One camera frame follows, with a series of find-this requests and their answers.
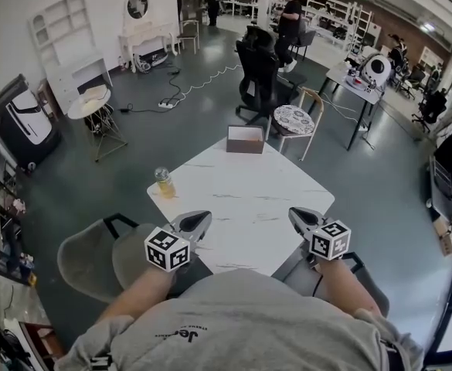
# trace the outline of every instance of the open box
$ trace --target open box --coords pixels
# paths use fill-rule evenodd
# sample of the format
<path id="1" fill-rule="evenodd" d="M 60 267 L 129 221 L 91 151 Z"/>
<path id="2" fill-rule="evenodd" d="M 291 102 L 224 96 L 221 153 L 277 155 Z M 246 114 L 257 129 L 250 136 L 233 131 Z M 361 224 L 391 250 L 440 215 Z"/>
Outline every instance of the open box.
<path id="1" fill-rule="evenodd" d="M 230 125 L 227 130 L 227 152 L 261 154 L 263 152 L 262 127 Z"/>

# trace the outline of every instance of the white round device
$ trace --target white round device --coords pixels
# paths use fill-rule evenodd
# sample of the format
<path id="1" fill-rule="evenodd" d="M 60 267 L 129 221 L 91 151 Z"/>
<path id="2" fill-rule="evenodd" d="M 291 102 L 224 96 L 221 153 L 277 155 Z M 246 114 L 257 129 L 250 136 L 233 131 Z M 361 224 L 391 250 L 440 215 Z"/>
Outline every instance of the white round device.
<path id="1" fill-rule="evenodd" d="M 381 87 L 389 78 L 390 69 L 390 62 L 384 55 L 374 55 L 364 65 L 362 78 L 369 83 L 375 80 L 377 87 Z"/>

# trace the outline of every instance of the bottle with yellow liquid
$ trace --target bottle with yellow liquid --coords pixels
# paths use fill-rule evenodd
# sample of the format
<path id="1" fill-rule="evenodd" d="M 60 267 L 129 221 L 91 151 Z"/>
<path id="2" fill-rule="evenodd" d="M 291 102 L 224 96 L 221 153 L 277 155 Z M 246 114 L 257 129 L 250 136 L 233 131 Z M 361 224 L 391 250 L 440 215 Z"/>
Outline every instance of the bottle with yellow liquid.
<path id="1" fill-rule="evenodd" d="M 155 178 L 164 198 L 172 198 L 176 195 L 176 189 L 172 183 L 171 175 L 169 175 L 169 170 L 163 167 L 156 168 Z"/>

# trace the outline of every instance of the white cube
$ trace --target white cube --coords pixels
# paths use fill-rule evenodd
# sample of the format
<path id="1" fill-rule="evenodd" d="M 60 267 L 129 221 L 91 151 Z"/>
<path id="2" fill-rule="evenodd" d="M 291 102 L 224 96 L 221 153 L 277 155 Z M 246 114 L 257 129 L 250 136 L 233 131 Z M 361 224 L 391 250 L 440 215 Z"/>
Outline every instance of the white cube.
<path id="1" fill-rule="evenodd" d="M 171 272 L 190 260 L 189 242 L 173 233 L 155 228 L 144 242 L 149 263 Z"/>
<path id="2" fill-rule="evenodd" d="M 340 220 L 312 231 L 310 252 L 325 260 L 334 260 L 349 250 L 351 230 Z"/>

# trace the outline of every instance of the black pants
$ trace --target black pants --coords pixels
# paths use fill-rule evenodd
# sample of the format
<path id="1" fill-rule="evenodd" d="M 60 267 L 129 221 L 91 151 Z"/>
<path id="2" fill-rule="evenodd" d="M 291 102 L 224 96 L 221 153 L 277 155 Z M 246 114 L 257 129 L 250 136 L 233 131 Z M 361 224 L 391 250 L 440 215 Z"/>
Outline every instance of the black pants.
<path id="1" fill-rule="evenodd" d="M 209 18 L 210 18 L 210 25 L 216 26 L 217 25 L 217 16 L 219 15 L 219 2 L 210 2 L 209 3 Z"/>
<path id="2" fill-rule="evenodd" d="M 284 67 L 293 61 L 289 54 L 289 47 L 294 42 L 295 37 L 279 36 L 279 39 L 275 43 L 275 53 L 279 57 L 280 67 Z"/>

